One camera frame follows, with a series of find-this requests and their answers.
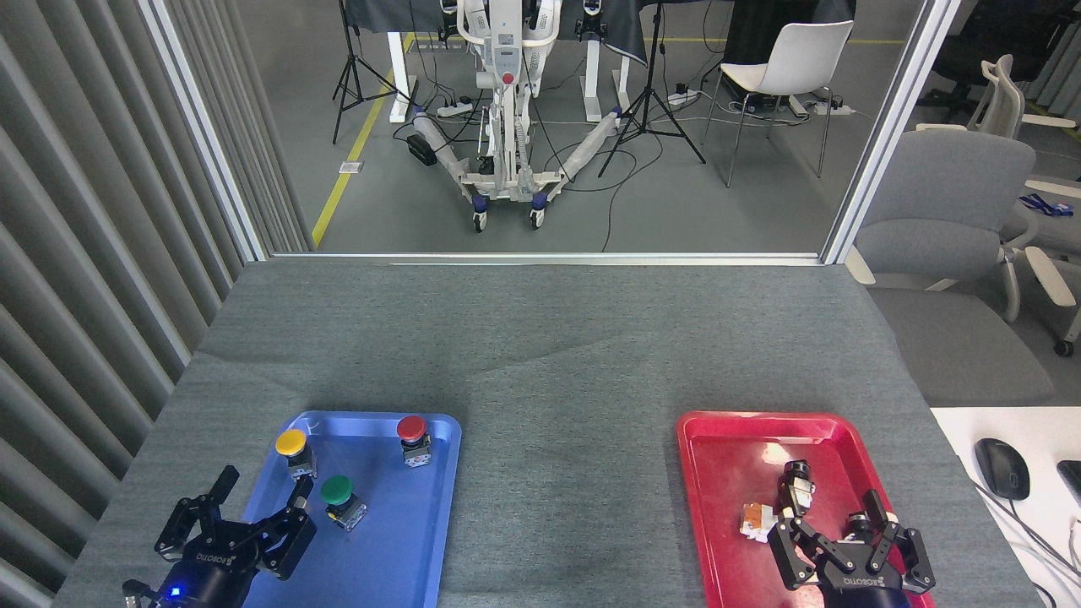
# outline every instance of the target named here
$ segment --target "white table leg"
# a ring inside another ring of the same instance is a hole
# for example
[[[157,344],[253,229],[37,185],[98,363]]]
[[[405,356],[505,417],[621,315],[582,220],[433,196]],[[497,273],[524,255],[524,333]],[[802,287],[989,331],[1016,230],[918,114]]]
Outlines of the white table leg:
[[[416,77],[405,74],[405,53],[402,49],[402,35],[398,31],[387,32],[387,43],[390,45],[390,65],[393,68],[393,82],[402,93],[409,93],[416,84]],[[395,95],[395,104],[390,107],[390,122],[405,122],[409,115],[409,97]]]
[[[612,80],[615,82],[615,97],[619,100],[619,107],[627,109],[630,107],[630,97],[627,96],[627,72],[630,71],[630,57],[624,55],[619,62],[619,69],[612,70]]]
[[[586,41],[586,75],[578,77],[582,84],[582,102],[586,105],[586,120],[601,121],[601,103],[597,98],[597,65],[600,63],[601,43],[599,40]]]

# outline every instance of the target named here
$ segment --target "power strip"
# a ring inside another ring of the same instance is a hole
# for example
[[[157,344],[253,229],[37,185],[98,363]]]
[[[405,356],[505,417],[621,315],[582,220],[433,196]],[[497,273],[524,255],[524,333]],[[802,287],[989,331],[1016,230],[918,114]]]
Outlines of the power strip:
[[[816,103],[814,105],[814,113],[817,114],[818,116],[826,116],[826,104],[828,102],[818,102],[818,103]],[[831,111],[830,114],[832,116],[849,116],[850,114],[854,114],[855,111],[856,110],[852,109],[851,106],[841,106],[839,108],[833,108],[833,111]]]
[[[451,116],[465,114],[467,111],[472,111],[472,104],[463,104],[462,102],[458,102],[456,105],[451,107],[437,108],[436,116],[440,118],[448,118]]]
[[[683,104],[689,104],[698,98],[702,91],[695,91],[689,89],[686,93],[672,93],[668,95],[668,105],[670,106],[681,106]]]

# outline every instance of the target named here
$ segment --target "yellow button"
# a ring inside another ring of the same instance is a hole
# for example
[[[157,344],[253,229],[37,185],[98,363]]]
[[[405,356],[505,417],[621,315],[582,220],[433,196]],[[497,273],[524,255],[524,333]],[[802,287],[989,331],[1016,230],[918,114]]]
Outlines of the yellow button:
[[[278,440],[275,441],[275,449],[277,449],[278,453],[281,455],[291,457],[301,453],[301,450],[304,449],[304,445],[307,442],[308,437],[303,431],[290,428],[278,436]]]

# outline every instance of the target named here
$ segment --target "robotiq logo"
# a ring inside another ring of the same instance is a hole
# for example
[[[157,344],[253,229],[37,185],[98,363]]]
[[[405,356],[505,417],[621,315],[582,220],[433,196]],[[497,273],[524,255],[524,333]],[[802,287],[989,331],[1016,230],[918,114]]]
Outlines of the robotiq logo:
[[[221,555],[206,555],[205,553],[197,553],[196,559],[200,561],[213,561],[214,564],[222,564],[224,566],[232,566],[233,557],[222,557]]]
[[[880,586],[885,589],[885,580],[882,577],[877,579],[850,579],[849,577],[841,577],[846,585],[860,585],[860,586]]]

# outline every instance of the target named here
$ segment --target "chair armrest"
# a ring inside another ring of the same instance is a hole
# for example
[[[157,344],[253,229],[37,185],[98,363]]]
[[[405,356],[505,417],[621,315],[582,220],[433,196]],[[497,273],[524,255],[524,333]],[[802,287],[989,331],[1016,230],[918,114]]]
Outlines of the chair armrest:
[[[1025,182],[1025,187],[1032,188],[1033,190],[1042,190],[1045,193],[1051,193],[1058,196],[1068,196],[1070,198],[1081,198],[1081,187],[1067,186],[1065,184],[1055,184],[1053,182],[1042,182],[1040,180],[1029,180]]]
[[[1040,116],[1038,114],[1026,114],[1020,117],[1025,124],[1041,124],[1043,127],[1058,127],[1062,129],[1077,129],[1078,123],[1068,118],[1054,116]]]
[[[1051,263],[1051,259],[1047,257],[1047,254],[1044,253],[1042,249],[1038,247],[1026,247],[1025,257],[1028,259],[1028,264],[1032,267],[1032,273],[1036,274],[1036,278],[1040,281],[1040,286],[1047,292],[1047,296],[1051,298],[1051,301],[1054,302],[1056,306],[1067,308],[1077,306],[1077,299],[1073,298],[1073,293],[1066,285],[1066,280],[1063,279],[1063,275],[1058,272],[1058,268]]]
[[[961,131],[967,131],[969,128],[964,124],[942,124],[938,122],[921,122],[916,125],[917,131],[927,131],[929,129],[960,129]]]
[[[849,274],[859,285],[875,285],[878,282],[875,278],[875,273],[871,272],[870,266],[867,265],[867,261],[859,254],[859,250],[855,246],[849,249],[849,254],[844,257],[844,267],[849,269]]]
[[[1010,249],[1020,249],[1040,232],[1040,223],[1036,219],[1036,213],[1029,211],[1019,200],[1014,201],[1013,212],[1025,220],[1025,232],[1007,241],[1005,246]]]

